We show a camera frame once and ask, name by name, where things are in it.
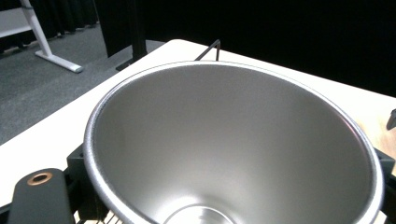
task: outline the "gray carpet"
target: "gray carpet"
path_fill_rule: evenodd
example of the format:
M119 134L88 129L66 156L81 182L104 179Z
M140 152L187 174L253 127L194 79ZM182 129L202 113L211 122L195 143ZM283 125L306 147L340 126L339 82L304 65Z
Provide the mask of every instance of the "gray carpet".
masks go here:
M148 52L162 42L147 41ZM0 56L0 145L118 73L132 57L126 48L110 58L100 26L49 41L52 53L84 67L74 74L35 56L37 43Z

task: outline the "metal rod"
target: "metal rod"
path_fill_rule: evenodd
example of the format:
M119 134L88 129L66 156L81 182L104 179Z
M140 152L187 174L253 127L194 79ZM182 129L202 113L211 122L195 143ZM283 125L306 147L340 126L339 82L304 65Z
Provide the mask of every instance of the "metal rod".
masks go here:
M195 59L195 61L200 61L202 58L204 58L204 56L214 47L217 47L217 51L216 51L216 61L219 60L219 54L220 54L220 40L217 39L215 42L213 42L213 44L211 44L209 46L209 48L207 48L204 52L202 52L202 54L200 56L198 56L198 58Z

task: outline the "black stand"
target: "black stand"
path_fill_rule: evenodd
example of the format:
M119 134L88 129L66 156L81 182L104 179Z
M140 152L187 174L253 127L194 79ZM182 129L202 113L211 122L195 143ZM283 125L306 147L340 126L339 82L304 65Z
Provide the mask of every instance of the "black stand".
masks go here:
M142 8L139 0L128 0L126 2L128 14L130 15L128 17L128 22L132 37L132 59L117 66L117 71L123 70L148 54L146 48L145 29L142 21Z

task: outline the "stainless steel bowl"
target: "stainless steel bowl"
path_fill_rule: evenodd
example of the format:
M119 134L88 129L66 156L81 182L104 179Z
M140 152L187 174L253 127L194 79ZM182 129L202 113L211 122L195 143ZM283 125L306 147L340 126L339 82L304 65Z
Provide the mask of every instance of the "stainless steel bowl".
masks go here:
M374 150L343 111L235 63L126 79L92 112L84 152L127 223L369 223L383 193Z

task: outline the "silver bowl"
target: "silver bowl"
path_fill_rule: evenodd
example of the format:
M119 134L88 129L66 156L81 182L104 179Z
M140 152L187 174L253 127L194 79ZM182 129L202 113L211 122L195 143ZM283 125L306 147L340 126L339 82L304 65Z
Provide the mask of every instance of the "silver bowl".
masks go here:
M375 152L341 109L236 63L126 79L93 110L84 154L126 223L370 223L383 194Z

